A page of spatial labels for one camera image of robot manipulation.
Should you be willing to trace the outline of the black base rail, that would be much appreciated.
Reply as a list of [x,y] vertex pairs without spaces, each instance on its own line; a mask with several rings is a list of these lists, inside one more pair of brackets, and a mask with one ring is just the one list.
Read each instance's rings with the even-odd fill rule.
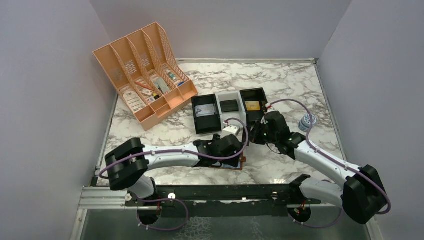
[[288,208],[320,204],[293,190],[289,184],[253,185],[159,185],[145,203],[128,192],[125,206],[143,217],[286,217]]

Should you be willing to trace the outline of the white card in black bin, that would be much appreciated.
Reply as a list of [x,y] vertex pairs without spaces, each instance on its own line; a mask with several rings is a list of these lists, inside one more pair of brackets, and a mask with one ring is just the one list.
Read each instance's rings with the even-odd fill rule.
[[213,103],[196,105],[194,110],[196,117],[213,116],[217,113],[215,104]]

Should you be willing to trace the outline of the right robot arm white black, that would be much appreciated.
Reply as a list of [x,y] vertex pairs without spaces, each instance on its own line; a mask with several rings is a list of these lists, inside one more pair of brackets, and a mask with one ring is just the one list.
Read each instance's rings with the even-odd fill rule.
[[266,113],[254,123],[249,140],[257,145],[273,145],[280,155],[302,162],[327,176],[317,180],[303,174],[289,184],[289,199],[300,204],[314,199],[341,208],[353,221],[366,224],[391,203],[378,171],[370,166],[351,164],[321,150],[306,135],[292,132],[278,111]]

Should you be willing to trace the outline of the black bin right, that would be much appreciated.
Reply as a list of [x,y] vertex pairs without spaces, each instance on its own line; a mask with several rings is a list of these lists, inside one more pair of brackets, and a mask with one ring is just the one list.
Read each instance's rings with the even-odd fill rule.
[[265,91],[262,87],[240,90],[242,103],[245,109],[247,126],[252,127],[260,122],[265,115],[268,103]]

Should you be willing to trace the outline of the orange plastic file organizer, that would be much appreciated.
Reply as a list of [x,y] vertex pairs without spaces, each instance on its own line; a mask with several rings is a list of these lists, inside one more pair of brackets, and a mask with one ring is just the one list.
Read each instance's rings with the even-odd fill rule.
[[145,131],[199,94],[177,64],[168,35],[157,22],[93,51],[93,55]]

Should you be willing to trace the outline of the black bin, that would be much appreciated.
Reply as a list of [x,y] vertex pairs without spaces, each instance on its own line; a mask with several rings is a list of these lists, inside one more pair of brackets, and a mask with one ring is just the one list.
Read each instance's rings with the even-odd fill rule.
[[215,94],[191,98],[195,132],[198,135],[221,130],[221,116]]
[[262,87],[240,90],[242,103],[245,109],[247,126],[252,127],[260,122],[265,115],[268,103],[265,91]]

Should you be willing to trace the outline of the gold card in black bin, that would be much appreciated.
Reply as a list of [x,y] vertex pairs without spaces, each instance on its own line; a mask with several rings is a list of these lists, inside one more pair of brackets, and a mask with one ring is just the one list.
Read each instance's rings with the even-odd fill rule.
[[261,104],[259,101],[245,101],[244,103],[246,111],[253,112],[261,110]]

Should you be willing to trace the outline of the black object in white bin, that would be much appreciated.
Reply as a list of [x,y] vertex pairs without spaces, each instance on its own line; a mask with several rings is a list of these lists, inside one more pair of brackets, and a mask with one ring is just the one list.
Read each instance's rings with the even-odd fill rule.
[[222,113],[238,112],[240,110],[238,101],[235,99],[223,100],[219,104]]

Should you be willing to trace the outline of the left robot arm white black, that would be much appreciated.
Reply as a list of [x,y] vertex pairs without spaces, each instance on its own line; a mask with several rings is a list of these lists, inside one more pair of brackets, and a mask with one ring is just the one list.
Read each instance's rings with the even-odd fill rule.
[[157,191],[154,179],[145,176],[146,172],[169,167],[208,168],[217,162],[237,166],[246,145],[233,134],[172,147],[144,145],[140,138],[132,138],[106,155],[106,167],[99,177],[109,181],[112,191],[127,189],[149,206],[157,200]]

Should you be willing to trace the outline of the blue white small jar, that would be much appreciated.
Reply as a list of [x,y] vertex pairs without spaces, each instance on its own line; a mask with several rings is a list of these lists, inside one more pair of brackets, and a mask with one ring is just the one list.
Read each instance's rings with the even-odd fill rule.
[[310,129],[311,126],[314,126],[317,124],[318,119],[314,114],[305,114],[303,118],[298,123],[298,128],[302,132],[307,132],[308,129]]

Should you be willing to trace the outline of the white bin middle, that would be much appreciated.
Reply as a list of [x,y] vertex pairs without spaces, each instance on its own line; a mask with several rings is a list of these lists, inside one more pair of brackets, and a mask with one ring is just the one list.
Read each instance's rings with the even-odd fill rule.
[[227,124],[224,122],[229,118],[239,119],[247,126],[247,114],[240,91],[219,92],[215,94],[217,108],[221,118],[221,128]]

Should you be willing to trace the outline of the brown leather card holder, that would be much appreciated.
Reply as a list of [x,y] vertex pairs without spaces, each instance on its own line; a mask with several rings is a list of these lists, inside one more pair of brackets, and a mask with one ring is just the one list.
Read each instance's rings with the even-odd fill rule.
[[243,169],[243,165],[244,165],[245,162],[246,162],[246,157],[243,156],[243,154],[241,154],[238,165],[236,167],[228,165],[228,164],[223,164],[223,163],[217,162],[217,163],[213,164],[211,166],[211,168],[241,171]]

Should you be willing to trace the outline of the black bin left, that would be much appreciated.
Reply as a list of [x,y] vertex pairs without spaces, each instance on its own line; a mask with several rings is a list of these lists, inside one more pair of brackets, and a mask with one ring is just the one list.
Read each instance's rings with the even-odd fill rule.
[[191,98],[195,132],[198,135],[221,130],[221,116],[215,94]]

